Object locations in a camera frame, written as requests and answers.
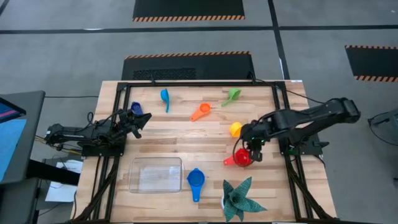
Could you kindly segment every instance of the green leaves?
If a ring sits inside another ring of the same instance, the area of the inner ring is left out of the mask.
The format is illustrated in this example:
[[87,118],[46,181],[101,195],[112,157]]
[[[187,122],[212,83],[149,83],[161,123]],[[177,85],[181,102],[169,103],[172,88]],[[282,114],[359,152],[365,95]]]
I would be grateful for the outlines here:
[[234,189],[230,183],[224,180],[224,215],[227,222],[235,215],[243,222],[243,212],[261,212],[266,210],[257,202],[246,198],[251,186],[251,181],[252,178],[249,177]]

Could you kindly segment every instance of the gray floor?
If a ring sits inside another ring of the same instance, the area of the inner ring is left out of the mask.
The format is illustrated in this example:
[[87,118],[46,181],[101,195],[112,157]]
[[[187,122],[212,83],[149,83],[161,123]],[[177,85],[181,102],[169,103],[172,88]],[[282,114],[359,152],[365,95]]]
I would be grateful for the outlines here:
[[[396,0],[274,0],[280,26],[398,24]],[[95,29],[188,26],[270,26],[267,1],[244,0],[245,21],[131,22],[129,0],[10,0],[0,30]],[[366,118],[398,107],[398,84],[353,79],[344,45],[398,46],[398,30],[282,31],[290,77],[303,80],[318,100],[353,99],[362,111],[356,124],[320,133],[326,171],[338,216],[344,220],[398,223],[398,149],[380,142]],[[103,80],[119,80],[127,55],[250,50],[256,75],[281,79],[273,31],[163,32],[128,34],[0,35],[0,93],[45,90],[47,95],[97,95]],[[79,126],[94,111],[95,99],[46,99],[37,134],[54,123]],[[388,126],[376,129],[394,141]],[[36,144],[32,158],[56,152]],[[39,223],[62,222],[70,204],[40,216]]]

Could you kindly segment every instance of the transparent bin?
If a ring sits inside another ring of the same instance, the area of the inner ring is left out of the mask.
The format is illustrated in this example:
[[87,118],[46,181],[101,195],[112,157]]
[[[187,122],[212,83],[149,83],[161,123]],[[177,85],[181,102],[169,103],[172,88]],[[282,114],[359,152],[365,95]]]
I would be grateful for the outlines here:
[[181,191],[182,161],[178,157],[135,158],[130,167],[131,193],[177,193]]

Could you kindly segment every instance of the black floor mat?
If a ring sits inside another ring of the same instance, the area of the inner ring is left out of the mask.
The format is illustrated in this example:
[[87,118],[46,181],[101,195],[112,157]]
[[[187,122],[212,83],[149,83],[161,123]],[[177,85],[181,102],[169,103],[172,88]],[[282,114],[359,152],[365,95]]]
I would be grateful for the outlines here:
[[242,20],[242,0],[136,0],[134,22]]
[[398,82],[397,47],[346,45],[346,53],[355,79]]
[[251,73],[249,52],[135,55],[124,60],[122,80],[244,80]]

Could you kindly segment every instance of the butcher block tabletop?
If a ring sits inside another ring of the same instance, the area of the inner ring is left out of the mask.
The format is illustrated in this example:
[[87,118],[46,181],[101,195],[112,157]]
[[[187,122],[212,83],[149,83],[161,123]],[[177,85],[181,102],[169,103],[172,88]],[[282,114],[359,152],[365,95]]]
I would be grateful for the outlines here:
[[[302,82],[286,81],[286,87],[305,95]],[[103,82],[95,111],[95,120],[105,119],[112,113],[118,82]],[[237,187],[248,177],[252,186],[248,198],[255,200],[267,211],[245,213],[245,222],[294,221],[294,210],[289,190],[284,158],[279,153],[278,142],[273,139],[262,147],[262,162],[249,167],[224,166],[223,160],[232,155],[236,138],[229,133],[234,122],[246,124],[275,110],[271,87],[241,86],[238,100],[221,107],[228,99],[232,87],[209,86],[167,87],[170,109],[165,112],[165,103],[160,98],[164,87],[132,87],[129,106],[133,101],[141,104],[144,113],[152,118],[140,131],[142,138],[127,135],[124,155],[120,159],[111,222],[225,222],[221,197],[223,181]],[[305,98],[288,93],[293,110],[308,108]],[[124,95],[120,99],[123,105]],[[209,103],[211,112],[196,122],[190,116],[201,103]],[[183,164],[182,189],[179,193],[134,194],[129,191],[129,169],[138,157],[179,157]],[[76,193],[77,215],[88,205],[93,190],[97,157],[84,160],[78,190]],[[302,156],[303,168],[309,191],[331,216],[335,208],[323,164],[314,156]],[[188,173],[199,168],[205,175],[200,202],[193,202],[187,182]],[[97,183],[100,176],[99,166]],[[302,194],[297,189],[301,214],[305,216]],[[102,199],[100,218],[106,208],[105,192]],[[235,216],[232,222],[238,222]]]

